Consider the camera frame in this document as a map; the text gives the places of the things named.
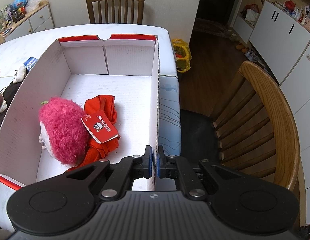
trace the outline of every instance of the black chair seat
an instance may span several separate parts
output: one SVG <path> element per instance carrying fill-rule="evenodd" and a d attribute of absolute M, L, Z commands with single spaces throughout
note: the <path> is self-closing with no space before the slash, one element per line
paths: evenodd
<path fill-rule="evenodd" d="M 180 110 L 181 113 L 181 156 L 191 165 L 197 166 L 201 159 L 220 162 L 218 140 L 209 117 Z"/>

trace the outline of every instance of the pink plush toy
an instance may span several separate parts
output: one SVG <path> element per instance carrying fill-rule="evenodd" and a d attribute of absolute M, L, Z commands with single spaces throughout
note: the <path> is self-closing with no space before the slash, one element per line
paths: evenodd
<path fill-rule="evenodd" d="M 75 165 L 84 157 L 89 134 L 81 118 L 84 110 L 72 100 L 51 98 L 39 110 L 43 150 L 62 164 Z"/>

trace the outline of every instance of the red object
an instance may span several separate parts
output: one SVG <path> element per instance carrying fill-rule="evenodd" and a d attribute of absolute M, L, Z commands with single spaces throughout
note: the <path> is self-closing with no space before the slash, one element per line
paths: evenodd
<path fill-rule="evenodd" d="M 100 110 L 103 110 L 108 120 L 110 120 L 111 124 L 114 125 L 117 119 L 117 112 L 115 110 L 114 100 L 115 97 L 113 97 L 112 95 L 97 96 L 95 98 L 86 100 L 84 110 L 86 114 L 90 116 L 92 116 L 94 113 Z M 96 142 L 95 139 L 90 138 L 88 140 L 84 160 L 78 166 L 72 167 L 67 171 L 72 171 L 76 168 L 82 167 L 84 165 L 98 161 L 99 159 L 105 158 L 109 152 L 118 148 L 119 146 L 118 140 L 119 136 L 114 139 L 111 139 L 110 141 L 100 144 Z"/>
<path fill-rule="evenodd" d="M 303 21 L 303 18 L 304 18 L 304 14 L 302 14 L 301 17 L 299 18 L 299 23 Z"/>
<path fill-rule="evenodd" d="M 18 8 L 18 11 L 19 13 L 22 15 L 22 14 L 26 14 L 26 10 L 25 10 L 25 7 L 24 6 L 21 6 Z"/>
<path fill-rule="evenodd" d="M 59 38 L 59 42 L 99 40 L 97 35 L 83 35 Z M 110 40 L 148 40 L 155 41 L 156 36 L 147 34 L 112 34 Z"/>
<path fill-rule="evenodd" d="M 292 0 L 286 1 L 286 2 L 284 3 L 284 5 L 285 5 L 285 7 L 286 7 L 287 9 L 289 9 L 290 11 L 294 11 L 295 3 L 292 2 Z"/>
<path fill-rule="evenodd" d="M 82 122 L 98 143 L 107 142 L 118 135 L 118 131 L 108 120 L 103 110 L 94 113 L 92 116 L 82 117 Z"/>
<path fill-rule="evenodd" d="M 5 179 L 2 176 L 0 176 L 0 182 L 5 184 L 7 187 L 12 188 L 13 190 L 19 190 L 20 188 L 22 188 L 21 186 L 9 181 L 8 179 Z"/>
<path fill-rule="evenodd" d="M 147 34 L 112 34 L 110 40 L 147 40 L 155 41 L 156 36 Z"/>
<path fill-rule="evenodd" d="M 71 37 L 64 37 L 59 38 L 59 42 L 65 41 L 92 41 L 92 40 L 99 40 L 97 35 L 83 35 L 83 36 L 71 36 Z"/>
<path fill-rule="evenodd" d="M 245 9 L 251 9 L 251 10 L 253 10 L 255 12 L 260 13 L 259 6 L 257 4 L 255 4 L 255 3 L 246 5 Z"/>

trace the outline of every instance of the cardboard box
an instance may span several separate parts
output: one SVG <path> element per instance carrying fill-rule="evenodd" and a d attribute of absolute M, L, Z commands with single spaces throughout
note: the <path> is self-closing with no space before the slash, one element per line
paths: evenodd
<path fill-rule="evenodd" d="M 0 174 L 10 187 L 29 185 L 65 172 L 38 143 L 41 102 L 59 96 L 84 106 L 97 95 L 115 96 L 119 148 L 108 159 L 118 163 L 157 154 L 159 49 L 154 35 L 113 34 L 60 38 L 39 58 L 15 95 L 0 128 Z M 154 177 L 134 182 L 133 190 L 153 190 Z"/>

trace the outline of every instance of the wooden chair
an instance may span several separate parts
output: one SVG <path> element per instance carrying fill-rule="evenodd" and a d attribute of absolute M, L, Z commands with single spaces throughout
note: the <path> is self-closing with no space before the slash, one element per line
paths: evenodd
<path fill-rule="evenodd" d="M 111 22 L 109 21 L 108 16 L 108 0 L 86 0 L 87 10 L 89 15 L 89 20 L 91 24 L 95 22 L 94 10 L 93 10 L 93 2 L 98 2 L 98 19 L 99 23 L 102 22 L 102 6 L 101 1 L 105 1 L 105 22 L 104 23 L 115 23 L 115 0 L 111 0 Z M 118 23 L 121 23 L 122 19 L 122 0 L 118 0 Z M 143 21 L 143 11 L 144 11 L 144 1 L 145 0 L 137 0 L 138 1 L 138 11 L 137 11 L 137 24 L 142 24 Z M 135 0 L 131 2 L 131 19 L 130 23 L 134 23 L 134 8 L 135 8 Z M 124 22 L 127 23 L 127 14 L 128 14 L 128 0 L 125 0 L 124 4 Z"/>
<path fill-rule="evenodd" d="M 245 81 L 251 84 L 253 90 L 228 111 L 225 117 L 219 118 Z M 255 94 L 259 96 L 261 103 L 248 111 L 234 125 L 227 127 L 220 133 L 219 130 L 246 106 Z M 236 134 L 236 131 L 252 119 L 262 108 L 265 108 L 268 117 L 248 130 Z M 263 135 L 257 141 L 250 142 L 248 146 L 242 149 L 232 151 L 238 143 L 251 137 L 269 122 L 273 132 Z M 181 156 L 186 157 L 191 163 L 196 164 L 198 160 L 207 158 L 241 171 L 276 155 L 276 165 L 274 160 L 274 167 L 258 172 L 253 171 L 249 174 L 258 178 L 265 178 L 275 173 L 273 180 L 275 184 L 286 187 L 291 191 L 294 189 L 300 164 L 300 145 L 296 124 L 279 86 L 263 69 L 254 63 L 249 61 L 242 63 L 229 88 L 215 105 L 210 117 L 181 110 L 181 132 Z M 220 146 L 221 140 L 232 134 L 236 134 L 236 136 L 228 143 Z M 253 158 L 250 157 L 253 150 L 272 138 L 275 139 L 275 149 L 261 153 Z M 231 153 L 223 156 L 226 150 Z M 232 162 L 241 156 L 247 156 L 246 161 L 237 164 Z"/>

